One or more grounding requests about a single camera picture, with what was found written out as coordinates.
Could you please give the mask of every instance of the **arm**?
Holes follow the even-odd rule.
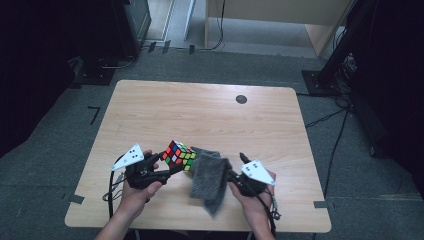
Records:
[[[162,183],[154,182],[149,187],[139,190],[131,188],[128,182],[124,181],[121,203],[95,239],[124,239],[132,222],[143,212],[146,200],[152,198],[161,187]]]
[[[275,173],[270,172],[272,178],[275,179]],[[265,212],[263,205],[259,202],[259,200],[255,197],[245,197],[241,195],[237,186],[230,182],[230,189],[233,192],[233,195],[240,201],[243,207],[243,213],[252,228],[253,234],[257,240],[271,240],[275,239],[271,234],[271,228],[269,226],[268,215]],[[268,190],[274,195],[274,186],[268,186]],[[259,195],[262,200],[267,204],[268,207],[271,206],[271,196],[268,193],[261,193]]]

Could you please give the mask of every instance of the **white sticker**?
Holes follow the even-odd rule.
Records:
[[[120,168],[126,167],[128,165],[134,164],[144,160],[143,151],[141,150],[140,145],[137,143],[122,156],[121,159],[115,165],[112,166],[112,171],[116,171]]]
[[[251,179],[263,182],[269,185],[275,185],[274,179],[269,172],[264,168],[259,160],[251,161],[241,167],[241,171]]]

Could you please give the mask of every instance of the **wooden table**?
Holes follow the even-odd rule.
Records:
[[[237,103],[238,95],[247,102]],[[330,230],[327,209],[313,204],[324,198],[293,89],[135,80],[116,86],[75,192],[85,201],[71,203],[66,224],[103,227],[109,216],[102,196],[115,160],[135,143],[160,152],[171,140],[219,151],[237,172],[242,165],[239,152],[260,159],[277,174],[275,195],[282,214],[277,231]],[[191,183],[188,173],[173,175],[132,227],[250,230],[229,189],[212,218],[201,200],[189,198]]]
[[[206,0],[205,48],[209,18],[221,18],[223,0]],[[305,24],[317,56],[321,56],[356,0],[226,0],[224,18]]]

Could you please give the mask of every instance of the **gray cloth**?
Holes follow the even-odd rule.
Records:
[[[189,170],[193,174],[190,197],[202,199],[206,211],[215,216],[227,189],[228,158],[221,158],[219,152],[191,147],[196,158]]]

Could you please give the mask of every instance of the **light stand base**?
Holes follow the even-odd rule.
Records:
[[[340,96],[340,92],[331,86],[324,86],[318,84],[318,75],[320,71],[306,71],[302,70],[303,80],[308,88],[309,95],[311,96]]]
[[[84,65],[78,72],[74,85],[99,85],[109,86],[115,69],[113,68],[86,68]]]

